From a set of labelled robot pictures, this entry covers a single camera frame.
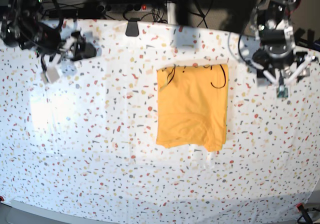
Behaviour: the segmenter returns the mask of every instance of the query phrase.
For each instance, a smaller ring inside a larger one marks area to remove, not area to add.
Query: yellow towel
[[[221,150],[227,134],[228,66],[167,67],[157,71],[157,81],[156,143]]]

